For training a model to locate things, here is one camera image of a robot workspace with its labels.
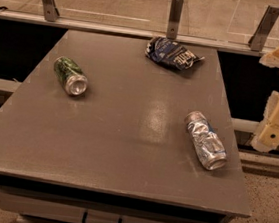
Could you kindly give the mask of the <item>crushed silver redbull can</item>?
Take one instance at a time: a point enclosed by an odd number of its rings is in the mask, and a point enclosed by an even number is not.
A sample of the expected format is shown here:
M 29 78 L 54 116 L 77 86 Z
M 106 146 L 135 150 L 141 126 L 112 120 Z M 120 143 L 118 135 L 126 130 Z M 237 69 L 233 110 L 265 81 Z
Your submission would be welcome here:
M 185 126 L 202 166 L 208 171 L 222 168 L 228 161 L 225 147 L 201 111 L 187 115 Z

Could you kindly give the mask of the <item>green soda can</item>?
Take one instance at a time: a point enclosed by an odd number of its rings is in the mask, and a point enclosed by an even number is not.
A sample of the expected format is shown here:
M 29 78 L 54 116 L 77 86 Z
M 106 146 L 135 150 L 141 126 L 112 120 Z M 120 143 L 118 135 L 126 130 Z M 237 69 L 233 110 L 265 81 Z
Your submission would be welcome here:
M 70 96 L 80 96 L 87 89 L 87 77 L 71 58 L 59 57 L 54 62 L 54 72 L 64 91 Z

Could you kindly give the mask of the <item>crumpled blue chip bag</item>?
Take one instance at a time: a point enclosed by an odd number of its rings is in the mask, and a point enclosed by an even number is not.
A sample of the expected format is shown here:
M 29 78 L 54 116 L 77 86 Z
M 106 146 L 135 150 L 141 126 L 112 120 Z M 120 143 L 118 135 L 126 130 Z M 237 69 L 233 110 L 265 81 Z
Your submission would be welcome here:
M 205 59 L 204 56 L 198 57 L 179 42 L 162 36 L 152 38 L 147 43 L 145 55 L 154 63 L 177 71 L 189 69 L 193 64 Z

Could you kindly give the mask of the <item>right metal rail bracket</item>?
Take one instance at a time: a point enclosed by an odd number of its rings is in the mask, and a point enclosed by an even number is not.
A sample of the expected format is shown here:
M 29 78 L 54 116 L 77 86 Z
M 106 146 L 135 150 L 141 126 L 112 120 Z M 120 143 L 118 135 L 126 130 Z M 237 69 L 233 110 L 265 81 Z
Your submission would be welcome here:
M 274 23 L 279 17 L 278 7 L 267 7 L 264 12 L 261 21 L 258 24 L 257 30 L 255 30 L 253 36 L 249 39 L 249 48 L 251 51 L 260 52 L 264 46 L 266 39 L 269 36 L 270 31 L 273 29 Z

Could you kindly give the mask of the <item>middle metal rail bracket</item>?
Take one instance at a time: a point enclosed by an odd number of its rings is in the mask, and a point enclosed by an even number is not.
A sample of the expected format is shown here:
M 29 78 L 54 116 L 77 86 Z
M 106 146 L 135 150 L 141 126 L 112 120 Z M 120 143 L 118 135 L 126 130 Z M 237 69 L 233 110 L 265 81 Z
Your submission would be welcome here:
M 178 34 L 178 27 L 180 26 L 180 17 L 182 15 L 184 0 L 171 0 L 170 16 L 168 19 L 166 37 L 174 40 Z

